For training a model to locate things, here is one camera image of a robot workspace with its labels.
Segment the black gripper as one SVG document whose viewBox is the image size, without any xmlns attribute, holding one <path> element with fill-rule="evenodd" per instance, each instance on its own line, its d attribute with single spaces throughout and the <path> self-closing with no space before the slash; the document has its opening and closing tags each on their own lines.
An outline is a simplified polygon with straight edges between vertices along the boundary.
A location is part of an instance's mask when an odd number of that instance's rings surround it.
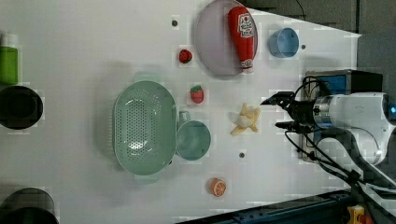
<svg viewBox="0 0 396 224">
<path fill-rule="evenodd" d="M 292 121 L 277 122 L 276 127 L 287 131 L 295 131 L 297 133 L 309 133 L 317 126 L 313 115 L 315 102 L 292 101 L 293 98 L 293 91 L 279 91 L 262 101 L 261 105 L 288 105 L 286 109 Z"/>
</svg>

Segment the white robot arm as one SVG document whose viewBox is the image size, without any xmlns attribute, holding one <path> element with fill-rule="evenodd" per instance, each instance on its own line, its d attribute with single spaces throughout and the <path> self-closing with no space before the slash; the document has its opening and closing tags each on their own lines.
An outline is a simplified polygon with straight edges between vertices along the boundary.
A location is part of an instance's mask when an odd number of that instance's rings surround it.
<svg viewBox="0 0 396 224">
<path fill-rule="evenodd" d="M 276 127 L 285 133 L 320 133 L 307 156 L 325 172 L 360 193 L 382 216 L 395 219 L 395 179 L 381 171 L 394 145 L 395 122 L 388 118 L 388 96 L 383 92 L 356 92 L 297 101 L 292 91 L 280 91 L 262 102 L 278 105 L 291 117 Z"/>
</svg>

